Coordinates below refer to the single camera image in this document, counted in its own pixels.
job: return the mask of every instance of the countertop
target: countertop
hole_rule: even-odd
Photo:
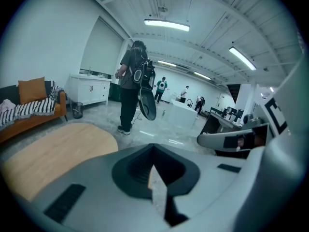
[[[80,79],[92,79],[92,80],[100,80],[100,81],[108,81],[111,82],[112,79],[97,77],[95,75],[88,76],[87,74],[71,74],[71,77],[80,78]]]
[[[182,103],[182,102],[180,102],[180,101],[172,101],[172,104],[175,105],[175,106],[184,108],[184,109],[186,109],[186,110],[193,111],[193,112],[196,112],[196,113],[197,113],[197,111],[195,111],[193,108],[188,107],[187,104]]]

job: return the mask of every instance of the person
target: person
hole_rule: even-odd
[[[180,94],[180,96],[181,96],[180,102],[185,103],[185,97],[187,95],[188,89],[189,89],[189,86],[186,86],[185,89]]]
[[[168,84],[165,81],[165,76],[163,76],[162,81],[158,81],[158,83],[155,86],[158,86],[158,88],[156,89],[154,100],[156,100],[156,98],[158,97],[157,104],[159,104],[161,97],[164,93],[164,90],[168,87]]]
[[[198,96],[197,97],[197,104],[196,104],[196,106],[195,106],[195,111],[199,108],[199,110],[198,110],[198,113],[197,114],[200,114],[201,113],[201,110],[202,110],[202,101],[203,101],[203,97],[201,97],[201,96]]]
[[[134,72],[142,61],[148,58],[146,49],[142,41],[135,41],[132,48],[126,51],[120,62],[121,67],[116,73],[116,78],[122,78],[123,73],[125,73],[120,85],[121,126],[118,126],[118,131],[122,132],[124,135],[130,134],[130,129],[132,128],[131,122],[136,112],[139,92],[139,87],[133,82],[129,67],[131,67],[132,72]]]

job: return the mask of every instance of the ceiling light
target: ceiling light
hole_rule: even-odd
[[[164,62],[164,61],[161,61],[161,60],[158,60],[158,63],[176,67],[176,64],[167,63],[167,62]]]
[[[202,75],[202,74],[200,74],[200,73],[198,73],[198,72],[194,72],[194,74],[195,74],[195,75],[198,75],[198,76],[201,76],[201,77],[204,77],[204,78],[206,78],[206,79],[208,79],[208,80],[211,80],[211,78],[209,78],[208,76]]]
[[[230,52],[243,61],[251,70],[256,70],[256,67],[235,47],[231,47]]]
[[[185,24],[180,24],[176,22],[166,21],[166,20],[150,20],[146,19],[144,20],[145,25],[147,26],[159,26],[159,27],[167,27],[167,28],[173,28],[173,29],[180,29],[183,31],[188,32],[190,27]]]

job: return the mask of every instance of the pink blanket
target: pink blanket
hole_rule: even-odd
[[[5,111],[14,109],[15,107],[16,105],[14,103],[6,99],[0,104],[0,113],[4,113]]]

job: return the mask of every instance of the concrete floor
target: concrete floor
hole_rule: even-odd
[[[74,119],[70,108],[68,108],[68,122],[63,117],[54,119],[16,136],[1,145],[0,159],[1,162],[4,162],[16,152],[52,131],[69,123],[81,122],[94,124],[108,131],[116,139],[119,150],[137,145],[159,143],[201,154],[214,154],[213,150],[197,144],[197,136],[206,122],[205,118],[198,116],[192,128],[175,127],[163,119],[163,111],[168,106],[169,104],[164,102],[157,105],[157,117],[154,121],[147,120],[140,114],[140,111],[136,111],[134,119],[139,116],[141,120],[135,120],[131,134],[128,136],[117,131],[117,126],[120,125],[121,104],[119,102],[109,101],[108,106],[105,103],[85,106],[83,108],[84,115],[81,119]],[[153,190],[153,205],[157,212],[164,216],[167,188],[155,168],[152,171],[151,187]]]

